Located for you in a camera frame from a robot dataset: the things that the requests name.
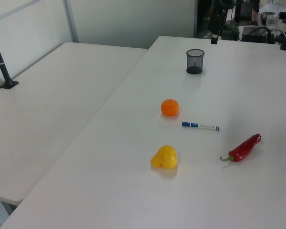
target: pepper stem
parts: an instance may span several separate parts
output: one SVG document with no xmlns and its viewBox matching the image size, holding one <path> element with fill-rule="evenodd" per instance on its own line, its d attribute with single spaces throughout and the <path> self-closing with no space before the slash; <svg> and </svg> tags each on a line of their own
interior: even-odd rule
<svg viewBox="0 0 286 229">
<path fill-rule="evenodd" d="M 222 157 L 220 157 L 220 159 L 221 159 L 222 161 L 233 161 L 233 160 L 234 160 L 234 157 L 231 155 L 231 156 L 229 156 L 229 157 L 226 158 L 226 159 L 223 159 Z"/>
</svg>

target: whiteboard marker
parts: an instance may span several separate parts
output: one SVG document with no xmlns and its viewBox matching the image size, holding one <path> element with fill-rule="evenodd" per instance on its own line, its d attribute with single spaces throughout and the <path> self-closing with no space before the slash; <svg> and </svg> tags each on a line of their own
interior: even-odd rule
<svg viewBox="0 0 286 229">
<path fill-rule="evenodd" d="M 203 125 L 203 124 L 198 124 L 198 123 L 182 122 L 182 126 L 219 131 L 219 126 L 214 126 L 214 125 Z"/>
</svg>

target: black mesh cup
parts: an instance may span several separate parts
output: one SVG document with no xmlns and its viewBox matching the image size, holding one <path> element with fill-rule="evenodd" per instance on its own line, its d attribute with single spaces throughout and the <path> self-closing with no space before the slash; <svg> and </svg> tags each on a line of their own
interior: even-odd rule
<svg viewBox="0 0 286 229">
<path fill-rule="evenodd" d="M 202 72 L 204 61 L 204 51 L 200 49 L 191 49 L 186 52 L 187 66 L 186 71 L 190 74 L 199 74 Z"/>
</svg>

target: white table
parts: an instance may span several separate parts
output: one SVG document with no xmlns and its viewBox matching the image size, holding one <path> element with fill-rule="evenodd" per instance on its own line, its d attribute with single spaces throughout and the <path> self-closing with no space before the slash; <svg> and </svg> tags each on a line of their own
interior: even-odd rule
<svg viewBox="0 0 286 229">
<path fill-rule="evenodd" d="M 185 71 L 191 48 L 205 51 L 201 75 Z M 286 228 L 286 51 L 279 48 L 159 37 L 2 229 Z M 161 114 L 167 98 L 179 102 L 175 119 Z M 220 161 L 256 133 L 262 142 L 246 159 Z M 165 144 L 176 149 L 178 167 L 151 168 Z"/>
<path fill-rule="evenodd" d="M 0 200 L 18 205 L 145 49 L 65 43 L 0 89 Z"/>
</svg>

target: orange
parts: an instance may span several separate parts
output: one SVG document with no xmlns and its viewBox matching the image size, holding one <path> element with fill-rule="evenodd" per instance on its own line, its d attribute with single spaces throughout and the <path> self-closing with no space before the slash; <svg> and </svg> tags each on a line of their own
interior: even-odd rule
<svg viewBox="0 0 286 229">
<path fill-rule="evenodd" d="M 175 116 L 179 112 L 179 104 L 174 99 L 164 100 L 161 104 L 161 111 L 166 116 Z"/>
</svg>

